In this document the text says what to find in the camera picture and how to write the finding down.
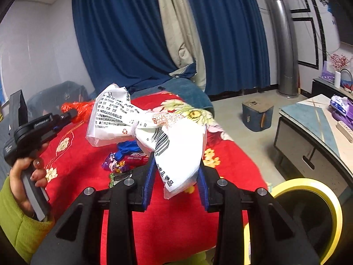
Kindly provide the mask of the green sleeve left forearm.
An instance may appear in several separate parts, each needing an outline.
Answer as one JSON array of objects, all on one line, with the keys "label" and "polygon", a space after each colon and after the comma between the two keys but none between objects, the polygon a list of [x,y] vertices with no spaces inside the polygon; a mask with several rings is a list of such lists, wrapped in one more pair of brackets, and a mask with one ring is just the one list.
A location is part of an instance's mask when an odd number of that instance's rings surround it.
[{"label": "green sleeve left forearm", "polygon": [[24,214],[11,192],[9,178],[5,180],[1,189],[1,227],[26,263],[30,263],[54,224],[53,215],[49,215],[47,221],[36,221]]}]

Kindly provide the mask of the left hand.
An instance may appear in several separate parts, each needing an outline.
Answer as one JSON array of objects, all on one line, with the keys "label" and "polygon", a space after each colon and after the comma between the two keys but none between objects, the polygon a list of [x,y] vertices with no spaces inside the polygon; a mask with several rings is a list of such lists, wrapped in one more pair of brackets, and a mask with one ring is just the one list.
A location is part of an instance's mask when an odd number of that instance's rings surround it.
[{"label": "left hand", "polygon": [[16,160],[15,164],[9,172],[9,185],[14,200],[19,208],[28,217],[35,214],[32,202],[29,199],[29,184],[35,187],[46,188],[47,172],[41,154],[46,151],[49,143],[44,143],[38,150],[35,157],[24,157]]}]

